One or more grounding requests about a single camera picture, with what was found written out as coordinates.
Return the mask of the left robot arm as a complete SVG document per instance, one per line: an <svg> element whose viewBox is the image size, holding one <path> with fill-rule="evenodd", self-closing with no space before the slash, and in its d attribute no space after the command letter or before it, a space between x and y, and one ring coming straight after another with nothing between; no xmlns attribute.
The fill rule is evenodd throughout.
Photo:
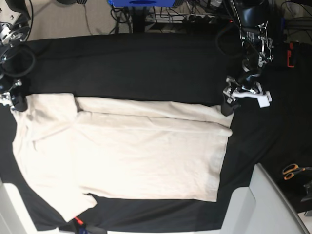
<svg viewBox="0 0 312 234"><path fill-rule="evenodd" d="M270 36L270 3L267 0L226 0L224 7L231 18L225 31L236 26L242 45L242 71L236 77L226 77L223 90L221 113L229 116L234 113L241 98L257 100L260 108L269 107L272 102L270 91L260 83L266 65L273 61L273 39Z"/></svg>

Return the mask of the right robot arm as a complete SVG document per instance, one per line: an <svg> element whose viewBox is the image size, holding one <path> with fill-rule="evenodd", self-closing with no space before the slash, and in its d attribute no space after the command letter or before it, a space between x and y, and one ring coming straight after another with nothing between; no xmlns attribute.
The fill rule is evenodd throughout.
<svg viewBox="0 0 312 234"><path fill-rule="evenodd" d="M0 103L12 110L24 112L27 101L22 93L21 77L29 74L35 67L37 58L26 45L34 19L34 9L30 3L29 12L24 0L2 0L0 2ZM12 62L20 53L28 54L31 63L23 71L8 71L5 64Z"/></svg>

